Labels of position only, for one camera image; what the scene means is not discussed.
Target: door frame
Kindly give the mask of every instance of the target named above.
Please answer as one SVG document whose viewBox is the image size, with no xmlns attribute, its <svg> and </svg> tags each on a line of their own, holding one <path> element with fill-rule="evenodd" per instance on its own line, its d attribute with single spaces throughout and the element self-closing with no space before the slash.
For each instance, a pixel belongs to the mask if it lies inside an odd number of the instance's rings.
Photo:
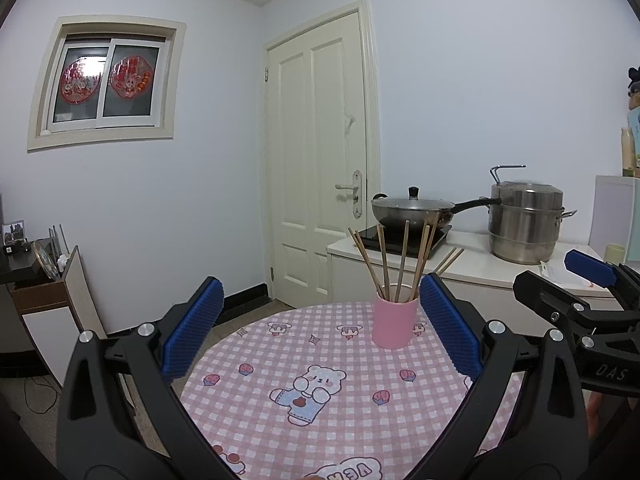
<svg viewBox="0 0 640 480">
<path fill-rule="evenodd" d="M 362 47 L 362 75 L 364 78 L 364 107 L 365 107 L 365 131 L 367 148 L 367 196 L 364 214 L 366 225 L 373 225 L 373 211 L 370 197 L 380 192 L 380 114 L 378 111 L 378 67 L 376 65 L 376 52 L 371 22 L 371 11 L 368 0 L 358 0 L 352 4 L 331 10 L 309 20 L 298 27 L 292 28 L 273 41 L 263 46 L 264 66 L 269 66 L 269 52 L 281 46 L 287 41 L 321 27 L 327 23 L 339 20 L 350 14 L 357 14 L 360 23 L 360 43 Z M 260 165 L 261 165 L 261 202 L 262 202 L 262 231 L 264 235 L 264 263 L 266 282 L 269 296 L 273 297 L 273 281 L 271 280 L 271 267 L 274 266 L 273 226 L 271 224 L 271 181 L 269 170 L 268 151 L 268 85 L 264 82 L 260 92 L 262 100 L 260 106 Z"/>
</svg>

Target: bottle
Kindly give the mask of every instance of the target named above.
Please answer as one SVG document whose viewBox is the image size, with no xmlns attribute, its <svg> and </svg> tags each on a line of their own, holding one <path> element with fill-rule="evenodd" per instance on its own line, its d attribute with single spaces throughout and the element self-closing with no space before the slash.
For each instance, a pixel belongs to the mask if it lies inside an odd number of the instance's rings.
<svg viewBox="0 0 640 480">
<path fill-rule="evenodd" d="M 622 176 L 636 174 L 636 142 L 631 128 L 622 128 Z"/>
</svg>

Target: drawer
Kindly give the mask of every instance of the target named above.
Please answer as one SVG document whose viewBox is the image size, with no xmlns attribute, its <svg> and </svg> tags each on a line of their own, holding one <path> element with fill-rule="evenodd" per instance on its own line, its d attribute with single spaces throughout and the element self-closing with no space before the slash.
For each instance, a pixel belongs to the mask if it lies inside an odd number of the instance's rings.
<svg viewBox="0 0 640 480">
<path fill-rule="evenodd" d="M 30 314 L 69 304 L 65 283 L 62 281 L 12 288 L 11 296 L 19 314 Z"/>
</svg>

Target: cartoon bear print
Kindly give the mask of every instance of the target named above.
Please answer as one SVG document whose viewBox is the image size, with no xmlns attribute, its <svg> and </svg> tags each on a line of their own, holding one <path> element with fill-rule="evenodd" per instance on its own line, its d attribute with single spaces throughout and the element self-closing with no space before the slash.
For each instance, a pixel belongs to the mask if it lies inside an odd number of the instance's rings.
<svg viewBox="0 0 640 480">
<path fill-rule="evenodd" d="M 361 325 L 344 325 L 337 326 L 336 328 L 342 333 L 347 341 L 356 337 L 360 333 L 359 331 L 362 330 Z"/>
<path fill-rule="evenodd" d="M 415 323 L 414 324 L 414 334 L 417 335 L 418 337 L 420 337 L 424 331 L 427 330 L 424 327 L 424 323 Z"/>
<path fill-rule="evenodd" d="M 320 410 L 342 389 L 340 383 L 347 377 L 342 370 L 310 366 L 306 374 L 296 377 L 290 390 L 277 389 L 269 398 L 289 408 L 289 422 L 296 426 L 308 426 Z"/>
<path fill-rule="evenodd" d="M 268 323 L 268 325 L 269 332 L 271 332 L 272 336 L 281 336 L 287 332 L 287 328 L 292 327 L 292 325 L 290 325 L 289 323 L 278 323 L 275 321 Z"/>
</svg>

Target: white countertop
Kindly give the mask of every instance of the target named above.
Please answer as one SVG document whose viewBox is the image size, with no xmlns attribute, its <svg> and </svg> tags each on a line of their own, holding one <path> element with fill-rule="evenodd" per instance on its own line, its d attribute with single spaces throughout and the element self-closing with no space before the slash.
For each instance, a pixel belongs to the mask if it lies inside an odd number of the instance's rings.
<svg viewBox="0 0 640 480">
<path fill-rule="evenodd" d="M 449 232 L 446 243 L 440 246 L 435 254 L 427 260 L 424 272 L 428 273 L 433 271 L 453 247 L 465 248 L 465 252 L 443 273 L 442 277 L 446 280 L 456 280 L 459 282 L 476 283 L 478 285 L 496 286 L 500 288 L 512 288 L 516 276 L 525 270 L 531 270 L 538 275 L 541 274 L 540 266 L 512 264 L 493 256 L 489 250 L 489 235 L 463 233 L 459 231 Z M 558 242 L 548 264 L 550 266 L 561 266 L 563 268 L 564 256 L 572 249 L 577 249 L 589 256 L 600 259 L 595 251 L 587 245 Z M 328 246 L 327 252 L 335 256 L 362 261 L 362 256 L 351 237 L 344 238 Z M 367 254 L 372 264 L 382 265 L 382 255 L 380 252 L 368 250 Z M 388 254 L 387 264 L 393 269 L 399 269 L 400 256 Z M 404 269 L 405 271 L 415 272 L 415 265 L 416 259 L 407 257 Z M 559 283 L 559 285 L 568 292 L 581 297 L 612 297 L 606 288 L 593 285 L 593 283 Z"/>
</svg>

